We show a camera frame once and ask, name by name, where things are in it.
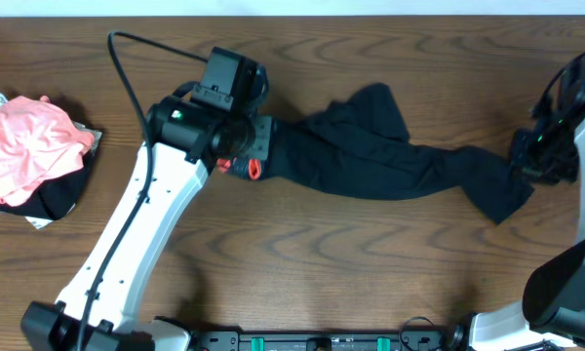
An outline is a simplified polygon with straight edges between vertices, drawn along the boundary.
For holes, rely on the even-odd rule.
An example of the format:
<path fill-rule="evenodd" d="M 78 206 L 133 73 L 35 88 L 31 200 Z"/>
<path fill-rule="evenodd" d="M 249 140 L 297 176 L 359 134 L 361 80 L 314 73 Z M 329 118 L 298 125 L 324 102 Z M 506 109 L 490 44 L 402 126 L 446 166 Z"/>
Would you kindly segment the black leggings red waistband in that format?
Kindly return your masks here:
<path fill-rule="evenodd" d="M 245 180 L 282 177 L 321 192 L 370 200 L 415 199 L 460 187 L 496 224 L 533 192 L 527 181 L 512 176 L 505 159 L 483 148 L 410 143 L 392 92 L 382 83 L 299 122 L 274 122 L 267 160 L 220 159 L 217 167 Z"/>

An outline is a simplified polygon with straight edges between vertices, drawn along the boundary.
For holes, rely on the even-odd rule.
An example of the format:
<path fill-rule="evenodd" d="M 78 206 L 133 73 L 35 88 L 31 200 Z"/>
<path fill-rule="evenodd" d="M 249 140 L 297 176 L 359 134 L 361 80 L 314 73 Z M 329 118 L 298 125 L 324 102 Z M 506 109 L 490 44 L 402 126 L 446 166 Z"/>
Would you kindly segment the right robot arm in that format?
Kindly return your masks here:
<path fill-rule="evenodd" d="M 546 185 L 579 186 L 572 244 L 536 268 L 522 297 L 472 313 L 446 335 L 444 350 L 585 350 L 585 52 L 566 63 L 514 133 L 513 172 Z"/>

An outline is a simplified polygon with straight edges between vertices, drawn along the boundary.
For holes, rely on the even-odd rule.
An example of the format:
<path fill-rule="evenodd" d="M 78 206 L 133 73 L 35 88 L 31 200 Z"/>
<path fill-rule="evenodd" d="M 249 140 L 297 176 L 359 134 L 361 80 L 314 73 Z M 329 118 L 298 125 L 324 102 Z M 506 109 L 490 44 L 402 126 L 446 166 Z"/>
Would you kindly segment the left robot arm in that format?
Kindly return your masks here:
<path fill-rule="evenodd" d="M 265 67 L 213 48 L 198 82 L 153 104 L 130 182 L 96 246 L 55 303 L 33 301 L 20 328 L 34 350 L 186 350 L 190 331 L 139 318 L 152 271 L 217 161 L 268 155 Z"/>

